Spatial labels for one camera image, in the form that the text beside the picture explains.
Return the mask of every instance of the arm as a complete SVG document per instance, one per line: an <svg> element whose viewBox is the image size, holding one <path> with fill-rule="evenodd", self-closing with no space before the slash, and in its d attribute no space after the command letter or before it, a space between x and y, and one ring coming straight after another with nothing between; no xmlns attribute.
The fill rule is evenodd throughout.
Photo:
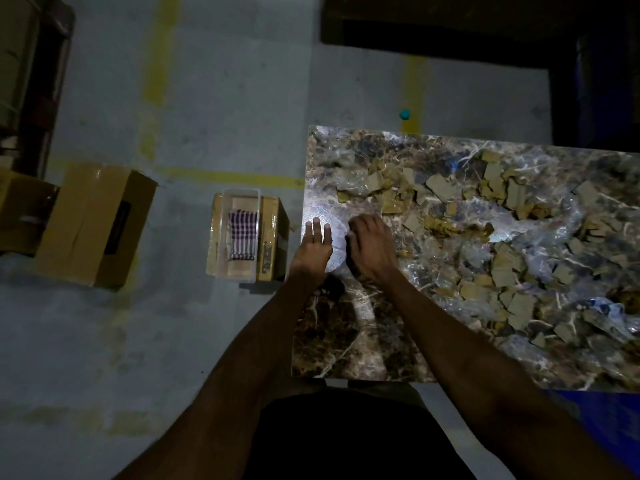
<svg viewBox="0 0 640 480"><path fill-rule="evenodd" d="M273 298L247 323L193 403L116 480L240 478L260 417L262 391L291 355L293 330L307 298L324 281L331 228L314 219Z"/></svg>
<svg viewBox="0 0 640 480"><path fill-rule="evenodd" d="M349 222L351 256L384 290L469 428L517 478L631 479L521 366L447 315L397 269L391 233L377 216Z"/></svg>

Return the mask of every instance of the left hand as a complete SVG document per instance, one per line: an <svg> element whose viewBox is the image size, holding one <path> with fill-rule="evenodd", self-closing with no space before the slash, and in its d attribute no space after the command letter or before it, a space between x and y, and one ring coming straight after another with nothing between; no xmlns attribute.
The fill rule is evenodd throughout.
<svg viewBox="0 0 640 480"><path fill-rule="evenodd" d="M289 277L308 277L314 288L320 286L326 276L324 269L333 252L331 243L331 226L329 224L324 225L323 241L320 219L314 217L313 224L307 222L305 236L302 238L302 243L300 243L289 267Z"/></svg>

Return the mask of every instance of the marble slab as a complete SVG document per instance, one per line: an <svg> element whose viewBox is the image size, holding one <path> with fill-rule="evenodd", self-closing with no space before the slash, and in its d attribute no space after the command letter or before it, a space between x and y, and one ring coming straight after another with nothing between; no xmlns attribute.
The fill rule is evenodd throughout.
<svg viewBox="0 0 640 480"><path fill-rule="evenodd" d="M501 153L503 169L514 168L527 183L527 198L551 206L553 217L517 220L512 211L477 194L462 199L462 190L476 187L484 174L487 163L475 157L484 148ZM400 268L418 290L519 360L541 387L640 390L635 335L640 326L629 313L636 310L627 310L620 318L617 309L605 308L603 315L604 302L598 301L607 296L615 300L615 290L635 290L640 283L640 155L316 126L308 133L303 223L315 216L322 224L329 222L334 252L327 283L310 298L296 326L293 376L435 381L394 307L372 283L354 276L357 270L352 272L346 262L348 220L363 212L380 214L381 206L373 196L340 203L336 188L344 187L345 175L368 168L375 157L411 168L418 184L441 174L456 189L458 213L452 220L462 227L491 223L495 229L493 244L483 245L460 236L412 233L402 225L408 213L383 216L405 256L399 259ZM598 192L595 202L587 206L574 193L586 180ZM413 201L411 210L420 218L442 217L445 205L428 191L424 204ZM566 243L584 218L603 213L615 217L623 228L602 243L583 243L584 252L572 254ZM493 304L435 292L451 282L452 273L462 280L488 273L489 252L495 252L493 247L500 241L511 243L533 275L518 284L521 293L536 300L535 320L522 330L496 326ZM620 253L627 257L628 266L611 261ZM554 282L552 270L558 264L570 268L575 276L571 284ZM606 332L585 321L583 315L590 309L598 310L606 323L623 328L617 338L615 331Z"/></svg>

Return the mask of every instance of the cardboard box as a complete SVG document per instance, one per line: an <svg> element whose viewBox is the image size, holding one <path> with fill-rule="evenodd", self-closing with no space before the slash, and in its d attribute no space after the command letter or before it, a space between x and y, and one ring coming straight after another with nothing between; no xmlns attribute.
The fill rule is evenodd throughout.
<svg viewBox="0 0 640 480"><path fill-rule="evenodd" d="M18 129L40 17L50 0L0 0L0 128Z"/></svg>
<svg viewBox="0 0 640 480"><path fill-rule="evenodd" d="M131 168L69 166L36 254L38 272L89 286L123 286L156 186Z"/></svg>
<svg viewBox="0 0 640 480"><path fill-rule="evenodd" d="M218 236L222 195L216 194L211 211L211 234L207 254L207 274L216 275ZM277 197L262 197L260 202L260 242L256 281L283 280L287 272L289 217Z"/></svg>
<svg viewBox="0 0 640 480"><path fill-rule="evenodd" d="M58 187L0 168L0 251L35 254Z"/></svg>

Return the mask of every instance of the right hand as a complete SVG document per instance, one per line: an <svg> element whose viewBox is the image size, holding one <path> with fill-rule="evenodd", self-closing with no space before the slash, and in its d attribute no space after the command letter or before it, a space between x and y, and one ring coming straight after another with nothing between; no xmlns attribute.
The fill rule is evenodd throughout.
<svg viewBox="0 0 640 480"><path fill-rule="evenodd" d="M379 216L361 214L349 221L351 258L367 278L383 284L397 273L396 249L389 227Z"/></svg>

